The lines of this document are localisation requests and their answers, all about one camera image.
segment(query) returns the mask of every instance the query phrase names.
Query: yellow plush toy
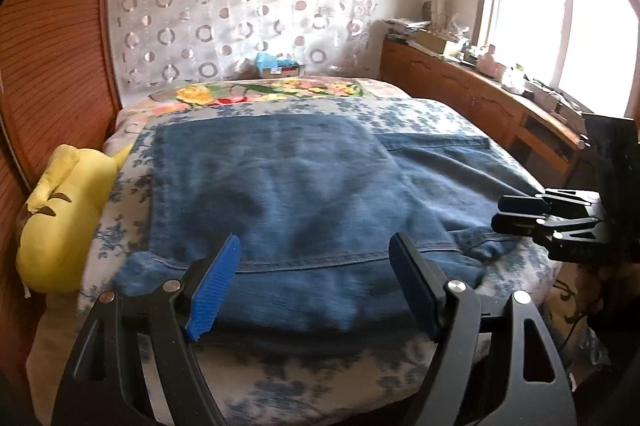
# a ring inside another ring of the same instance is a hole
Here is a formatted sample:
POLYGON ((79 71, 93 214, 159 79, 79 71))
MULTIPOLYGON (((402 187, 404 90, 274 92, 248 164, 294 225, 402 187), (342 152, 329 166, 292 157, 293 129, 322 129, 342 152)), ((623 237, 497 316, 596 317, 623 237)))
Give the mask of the yellow plush toy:
POLYGON ((131 146, 114 157, 59 146, 28 198, 31 216, 20 234, 16 265, 22 282, 37 292, 80 288, 100 213, 131 146))

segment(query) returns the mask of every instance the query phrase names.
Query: blue denim garment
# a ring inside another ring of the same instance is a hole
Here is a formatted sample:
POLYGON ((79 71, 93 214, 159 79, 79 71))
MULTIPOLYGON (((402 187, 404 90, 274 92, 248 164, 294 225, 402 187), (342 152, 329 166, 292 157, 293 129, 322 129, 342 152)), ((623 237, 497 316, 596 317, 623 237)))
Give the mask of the blue denim garment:
POLYGON ((205 342, 335 356, 399 345, 415 325, 392 234, 475 287, 516 245, 487 227, 497 199, 533 191, 485 138, 375 136, 328 115, 170 125, 154 140, 150 250, 114 282, 149 293, 233 232, 241 266, 205 342))

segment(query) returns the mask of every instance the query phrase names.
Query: blue gripper pad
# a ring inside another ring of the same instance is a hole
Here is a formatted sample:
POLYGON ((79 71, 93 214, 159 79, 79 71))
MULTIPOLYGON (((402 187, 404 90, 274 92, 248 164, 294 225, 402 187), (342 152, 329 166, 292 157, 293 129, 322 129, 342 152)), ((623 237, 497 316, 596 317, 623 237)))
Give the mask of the blue gripper pad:
POLYGON ((240 241, 231 235, 191 296, 191 314, 184 327, 191 341, 196 342, 201 334, 211 330, 239 265, 240 241))

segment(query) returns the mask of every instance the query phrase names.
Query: metal pivot bolt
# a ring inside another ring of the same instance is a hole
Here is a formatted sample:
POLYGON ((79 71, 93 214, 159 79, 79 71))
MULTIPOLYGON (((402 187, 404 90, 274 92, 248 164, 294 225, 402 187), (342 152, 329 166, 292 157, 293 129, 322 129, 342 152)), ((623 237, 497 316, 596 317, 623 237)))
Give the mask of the metal pivot bolt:
POLYGON ((168 280, 162 285, 164 292, 176 292, 180 289, 180 282, 178 280, 168 280))
POLYGON ((513 293, 513 299, 522 305, 526 305, 531 301, 531 296, 524 291, 516 291, 513 293))
POLYGON ((98 296, 98 301, 100 303, 111 303, 115 297, 116 295, 113 291, 105 291, 98 296))
POLYGON ((466 289, 465 282, 460 280, 451 280, 447 283, 447 287, 449 287, 449 290, 453 292, 464 292, 466 289))

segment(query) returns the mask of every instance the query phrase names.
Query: bed sheet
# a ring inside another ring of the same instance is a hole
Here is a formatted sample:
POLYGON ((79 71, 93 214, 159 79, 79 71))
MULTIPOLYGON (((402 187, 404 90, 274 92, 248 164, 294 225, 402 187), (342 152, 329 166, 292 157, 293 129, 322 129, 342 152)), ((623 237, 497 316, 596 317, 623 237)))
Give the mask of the bed sheet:
POLYGON ((102 151, 113 156, 133 143, 149 121, 165 113, 242 102, 328 96, 410 98, 397 86, 375 79, 313 75, 177 86, 153 93, 121 110, 115 132, 104 143, 102 151))
MULTIPOLYGON (((439 102, 374 96, 243 102, 161 115, 140 133, 105 206, 86 264, 78 300, 81 312, 86 313, 97 295, 110 287, 111 278, 127 254, 146 247, 155 128, 189 120, 275 113, 346 115, 377 134, 485 136, 439 102)), ((542 189, 509 154, 495 143, 491 145, 516 174, 542 189)), ((559 264, 549 260, 544 249, 523 239, 512 254, 488 266, 479 292, 504 296, 522 289, 540 303, 558 270, 559 264)), ((487 348, 487 340, 482 339, 477 355, 484 355, 487 348)), ((162 401, 148 342, 143 342, 141 351, 148 352, 144 369, 157 418, 172 424, 162 401)), ((433 352, 433 343, 418 334, 402 348, 366 350, 348 359, 260 358, 215 347, 199 348, 197 356, 230 425, 321 425, 411 395, 419 387, 433 352)))

